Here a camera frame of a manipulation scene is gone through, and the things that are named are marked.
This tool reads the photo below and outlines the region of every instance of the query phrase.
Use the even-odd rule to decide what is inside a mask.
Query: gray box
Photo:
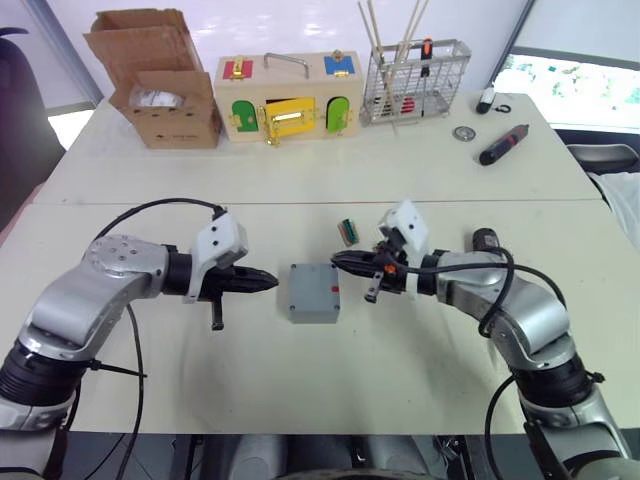
[[[336,323],[340,313],[338,269],[328,263],[297,263],[289,274],[293,323]]]

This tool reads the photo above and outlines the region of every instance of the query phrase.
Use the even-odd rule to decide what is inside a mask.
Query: wire basket
[[[409,52],[420,51],[422,46],[422,40],[414,40]],[[439,40],[433,42],[429,60],[386,62],[385,56],[395,55],[398,49],[398,45],[382,47],[381,59],[371,52],[361,112],[365,125],[417,121],[448,113],[471,58],[471,50],[464,42]]]

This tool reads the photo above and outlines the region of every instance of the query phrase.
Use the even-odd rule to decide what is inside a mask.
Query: white table
[[[143,432],[471,433],[482,431],[496,386],[507,376],[475,322],[435,299],[382,293],[362,299],[365,279],[340,274],[337,325],[293,325],[286,316],[291,263],[327,261],[344,249],[336,229],[355,220],[367,248],[390,204],[232,205],[250,253],[241,264],[278,275],[281,286],[227,294],[226,328],[210,331],[205,304],[176,297],[134,302],[146,381]],[[123,205],[32,205],[0,249],[0,352],[8,351],[42,289],[73,267]],[[640,426],[640,257],[601,201],[423,203],[432,248],[460,250],[490,226],[518,263],[549,274],[567,298],[578,351],[602,386],[620,427]],[[209,219],[206,209],[167,206],[118,231],[181,250]],[[135,368],[131,328],[118,323],[99,359]],[[130,431],[136,379],[90,372],[75,428]],[[521,432],[514,389],[501,400],[498,433]]]
[[[458,95],[447,117],[363,128],[352,138],[150,150],[106,101],[60,162],[37,203],[142,203],[191,196],[219,203],[583,200],[600,194],[525,95],[503,95],[509,114],[474,112],[479,92]],[[517,124],[520,145],[490,167],[482,150]],[[464,143],[459,125],[477,132]]]

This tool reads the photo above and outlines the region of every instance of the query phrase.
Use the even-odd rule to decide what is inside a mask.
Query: wooden lock box
[[[223,57],[214,81],[231,141],[317,139],[359,128],[364,80],[356,52]]]

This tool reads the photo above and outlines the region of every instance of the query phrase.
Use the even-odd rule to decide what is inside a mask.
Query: cardboard box
[[[110,102],[136,128],[149,148],[215,148],[221,121],[211,79],[182,12],[174,9],[99,12],[85,34],[116,87]],[[129,104],[139,85],[180,95],[180,107]]]
[[[146,70],[196,70],[202,64],[182,12],[174,9],[98,12],[84,35],[115,87]]]
[[[185,99],[181,107],[129,105],[135,85],[175,93]],[[137,72],[121,83],[109,102],[136,128],[149,148],[215,148],[221,122],[206,72]]]

